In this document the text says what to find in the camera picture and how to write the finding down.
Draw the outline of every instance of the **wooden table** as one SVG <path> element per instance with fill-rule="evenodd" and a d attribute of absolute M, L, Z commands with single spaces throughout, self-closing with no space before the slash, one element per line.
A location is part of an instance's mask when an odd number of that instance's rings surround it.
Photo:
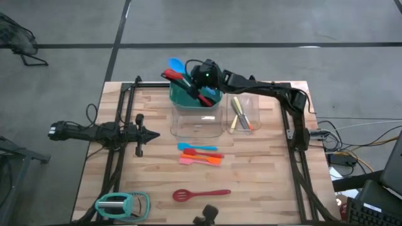
<path fill-rule="evenodd" d="M 308 92 L 305 81 L 291 84 Z M 121 82 L 105 84 L 97 123 L 114 121 L 120 88 Z M 316 129 L 315 115 L 309 114 L 307 107 L 306 126 Z M 190 224 L 194 217 L 202 215 L 206 204 L 219 209 L 215 219 L 217 224 L 300 221 L 280 105 L 276 99 L 259 96 L 261 128 L 250 136 L 230 135 L 225 131 L 217 139 L 192 140 L 195 144 L 218 145 L 219 152 L 225 154 L 221 167 L 178 164 L 178 139 L 170 132 L 171 112 L 168 89 L 136 90 L 131 120 L 136 114 L 142 113 L 145 115 L 146 128 L 161 134 L 143 146 L 142 158 L 134 154 L 135 143 L 127 146 L 124 157 L 120 191 L 144 191 L 151 199 L 149 217 L 143 223 Z M 311 141 L 310 144 L 320 145 L 317 141 Z M 100 147 L 100 144 L 91 144 L 88 154 Z M 339 218 L 323 150 L 310 148 L 306 154 L 315 193 L 332 215 Z M 101 151 L 86 162 L 73 220 L 80 218 L 99 194 L 106 158 L 107 151 Z M 196 197 L 178 203 L 171 195 L 181 188 L 190 191 L 230 189 L 232 193 L 227 196 Z M 304 200 L 306 211 L 309 212 L 306 196 Z"/>

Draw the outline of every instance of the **teal tape dispenser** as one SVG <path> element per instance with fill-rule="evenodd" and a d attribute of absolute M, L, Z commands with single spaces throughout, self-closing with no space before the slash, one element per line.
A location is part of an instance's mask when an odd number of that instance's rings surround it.
<path fill-rule="evenodd" d="M 98 213 L 122 222 L 140 222 L 148 217 L 149 196 L 140 191 L 109 193 L 95 202 Z"/>

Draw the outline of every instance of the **table frame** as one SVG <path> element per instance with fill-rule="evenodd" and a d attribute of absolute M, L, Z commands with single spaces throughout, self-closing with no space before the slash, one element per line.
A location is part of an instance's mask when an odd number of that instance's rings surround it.
<path fill-rule="evenodd" d="M 291 87 L 291 83 L 289 83 L 289 82 L 281 83 L 281 84 Z M 131 115 L 131 111 L 132 111 L 132 106 L 133 106 L 133 102 L 134 102 L 134 93 L 135 93 L 136 88 L 155 88 L 155 87 L 168 88 L 169 86 L 170 86 L 170 84 L 168 82 L 143 82 L 140 76 L 136 77 L 136 80 L 134 83 L 123 82 L 121 84 L 120 96 L 119 96 L 119 102 L 117 105 L 115 122 L 119 123 L 119 121 L 120 121 L 123 102 L 124 102 L 124 96 L 127 91 L 129 91 L 129 100 L 128 100 L 128 107 L 127 107 L 127 111 L 126 111 L 126 118 L 124 120 L 125 123 L 128 123 L 130 121 L 130 115 Z M 290 129 L 290 125 L 289 125 L 288 116 L 286 114 L 286 110 L 283 106 L 281 106 L 281 115 L 282 115 L 282 119 L 283 119 L 284 130 L 287 131 Z M 318 199 L 316 194 L 314 194 L 314 192 L 313 192 L 312 182 L 311 182 L 310 173 L 308 170 L 308 164 L 307 164 L 307 158 L 306 158 L 305 152 L 304 151 L 295 151 L 293 148 L 291 148 L 291 145 L 290 145 L 291 139 L 289 139 L 287 137 L 286 133 L 285 133 L 285 136 L 286 136 L 286 143 L 288 146 L 288 152 L 289 152 L 289 157 L 290 157 L 290 166 L 291 166 L 291 171 L 292 171 L 292 176 L 293 176 L 293 184 L 295 187 L 295 194 L 296 194 L 296 200 L 297 200 L 298 211 L 299 211 L 299 216 L 300 216 L 300 222 L 302 224 L 309 224 L 309 225 L 333 225 L 335 223 L 334 221 L 336 221 L 337 219 L 335 217 L 331 216 L 331 214 L 328 211 L 326 211 L 326 208 L 324 207 L 324 205 L 320 202 L 320 200 Z M 108 193 L 112 188 L 113 188 L 113 192 L 119 191 L 125 150 L 126 150 L 126 147 L 122 147 L 118 151 L 119 154 L 117 157 L 117 165 L 113 172 L 112 172 L 112 163 L 113 163 L 115 151 L 109 150 L 109 153 L 107 156 L 107 161 L 106 161 L 104 179 L 103 179 L 103 183 L 102 183 L 102 189 L 101 189 L 101 193 L 99 194 L 98 198 L 100 198 L 101 196 Z M 298 169 L 295 153 L 299 153 L 299 155 L 300 155 L 300 163 L 301 163 L 302 173 Z M 305 210 L 305 206 L 304 206 L 303 194 L 301 191 L 302 190 L 301 187 L 305 190 L 305 192 L 307 194 L 310 211 L 312 213 L 312 220 L 307 220 L 307 215 L 306 215 L 306 210 Z M 327 222 L 323 222 L 318 219 L 317 210 L 322 214 L 322 217 Z M 93 204 L 82 218 L 80 218 L 77 221 L 71 222 L 71 223 L 86 222 L 86 223 L 88 223 L 88 225 L 120 225 L 120 224 L 115 224 L 114 220 L 104 220 L 102 218 L 102 216 L 100 216 L 99 214 L 96 216 L 95 222 L 90 222 L 92 220 L 92 218 L 94 217 L 95 213 L 96 213 L 96 210 L 95 210 L 94 204 Z M 336 222 L 336 225 L 340 225 L 340 224 L 345 224 L 345 223 Z"/>

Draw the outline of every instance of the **concrete floor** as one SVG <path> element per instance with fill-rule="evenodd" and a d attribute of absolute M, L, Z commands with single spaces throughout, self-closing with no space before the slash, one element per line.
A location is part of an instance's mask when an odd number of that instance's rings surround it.
<path fill-rule="evenodd" d="M 124 3 L 3 0 L 0 12 L 34 32 L 39 44 L 113 43 Z M 138 0 L 130 5 L 122 43 L 389 42 L 402 40 L 401 22 L 392 0 Z M 39 50 L 38 57 L 50 66 L 30 68 L 9 50 L 0 50 L 0 134 L 52 155 L 46 166 L 32 164 L 13 216 L 16 225 L 70 220 L 88 143 L 54 142 L 46 134 L 55 121 L 87 123 L 85 107 L 99 101 L 111 53 Z M 111 80 L 137 75 L 160 80 L 169 57 L 208 57 L 259 80 L 307 80 L 317 116 L 342 127 L 402 118 L 401 56 L 402 48 L 391 47 L 124 49 L 118 51 Z M 340 134 L 345 143 L 368 143 L 398 125 L 356 127 Z M 381 170 L 392 147 L 356 153 Z M 356 168 L 354 174 L 361 173 Z"/>

